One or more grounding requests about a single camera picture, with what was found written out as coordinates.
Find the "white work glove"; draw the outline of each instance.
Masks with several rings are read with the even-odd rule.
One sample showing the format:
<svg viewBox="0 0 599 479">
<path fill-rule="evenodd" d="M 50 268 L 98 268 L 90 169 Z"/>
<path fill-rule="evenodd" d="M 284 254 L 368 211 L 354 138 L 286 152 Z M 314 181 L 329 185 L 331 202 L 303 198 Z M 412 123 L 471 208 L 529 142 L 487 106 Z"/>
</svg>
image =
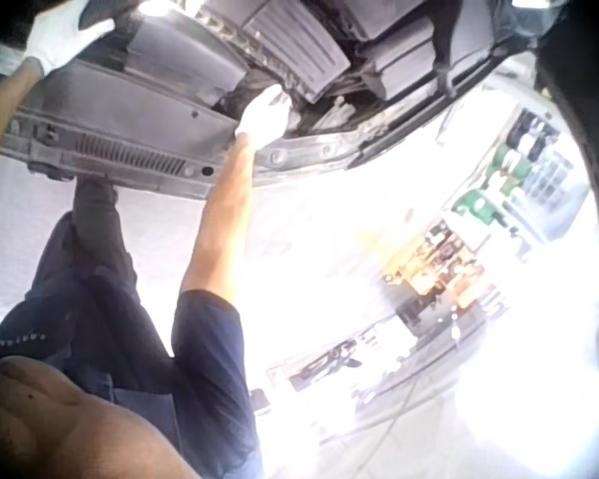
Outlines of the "white work glove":
<svg viewBox="0 0 599 479">
<path fill-rule="evenodd" d="M 259 150 L 274 142 L 287 130 L 291 97 L 281 85 L 272 85 L 252 100 L 242 115 L 236 136 L 246 133 Z"/>
<path fill-rule="evenodd" d="M 37 59 L 45 76 L 64 67 L 87 46 L 115 28 L 113 19 L 109 19 L 80 30 L 80 15 L 87 3 L 89 0 L 69 0 L 38 14 L 34 20 L 24 58 Z"/>
</svg>

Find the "person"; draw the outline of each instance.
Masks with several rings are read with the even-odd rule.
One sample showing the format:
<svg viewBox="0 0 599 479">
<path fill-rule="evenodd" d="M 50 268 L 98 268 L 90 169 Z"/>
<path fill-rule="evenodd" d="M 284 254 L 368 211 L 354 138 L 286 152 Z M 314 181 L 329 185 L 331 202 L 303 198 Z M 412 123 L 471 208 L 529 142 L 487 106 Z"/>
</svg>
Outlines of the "person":
<svg viewBox="0 0 599 479">
<path fill-rule="evenodd" d="M 0 141 L 28 91 L 114 28 L 80 31 L 87 0 L 38 15 L 22 65 L 0 83 Z M 235 308 L 257 149 L 281 137 L 275 85 L 246 108 L 205 204 L 167 353 L 140 305 L 116 191 L 79 178 L 31 290 L 0 324 L 0 464 L 18 476 L 263 476 Z"/>
</svg>

